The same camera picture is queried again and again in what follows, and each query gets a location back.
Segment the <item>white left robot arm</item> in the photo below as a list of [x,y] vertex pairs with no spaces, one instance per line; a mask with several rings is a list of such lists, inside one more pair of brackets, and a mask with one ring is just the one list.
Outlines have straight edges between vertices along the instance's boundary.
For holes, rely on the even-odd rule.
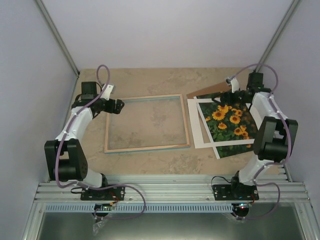
[[92,190],[99,200],[108,197],[110,188],[106,176],[91,170],[81,142],[89,123],[100,113],[120,114],[125,106],[120,99],[111,99],[113,84],[95,81],[81,84],[81,93],[73,104],[61,133],[44,144],[49,178],[61,189],[77,185]]

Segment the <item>sunflower photo print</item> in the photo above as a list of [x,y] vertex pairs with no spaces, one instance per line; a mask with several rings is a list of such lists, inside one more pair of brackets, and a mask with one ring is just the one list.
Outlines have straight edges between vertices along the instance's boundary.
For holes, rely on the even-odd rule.
[[221,146],[213,148],[218,159],[251,152],[252,143],[229,145],[230,141],[253,140],[258,132],[257,125],[246,104],[221,105],[219,100],[198,102],[197,109],[209,140]]

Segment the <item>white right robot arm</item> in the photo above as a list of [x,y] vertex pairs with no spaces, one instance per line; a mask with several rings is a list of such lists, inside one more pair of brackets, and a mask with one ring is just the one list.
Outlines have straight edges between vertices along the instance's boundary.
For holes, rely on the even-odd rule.
[[228,77],[230,90],[220,94],[223,104],[249,104],[257,125],[253,142],[253,157],[236,172],[227,184],[213,184],[215,200],[249,201],[259,199],[257,178],[273,165],[289,160],[298,131],[298,122],[289,119],[275,102],[273,91],[263,84],[263,74],[252,72],[245,90],[241,90],[236,77]]

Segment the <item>blue wooden picture frame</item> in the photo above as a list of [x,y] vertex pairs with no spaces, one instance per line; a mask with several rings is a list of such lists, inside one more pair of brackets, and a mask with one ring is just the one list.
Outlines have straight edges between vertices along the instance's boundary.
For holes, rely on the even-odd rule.
[[123,98],[119,115],[107,114],[106,154],[190,147],[182,94]]

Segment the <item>white mat board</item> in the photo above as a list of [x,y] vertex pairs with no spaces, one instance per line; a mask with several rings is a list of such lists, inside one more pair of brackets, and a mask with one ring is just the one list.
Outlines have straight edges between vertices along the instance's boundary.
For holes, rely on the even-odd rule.
[[191,131],[193,136],[193,143],[196,149],[204,148],[216,148],[223,146],[234,146],[234,145],[249,145],[253,144],[255,139],[244,139],[244,140],[230,140],[230,141],[218,141],[204,143],[202,129],[199,120],[198,103],[213,103],[211,98],[194,98],[187,100],[189,121],[191,125]]

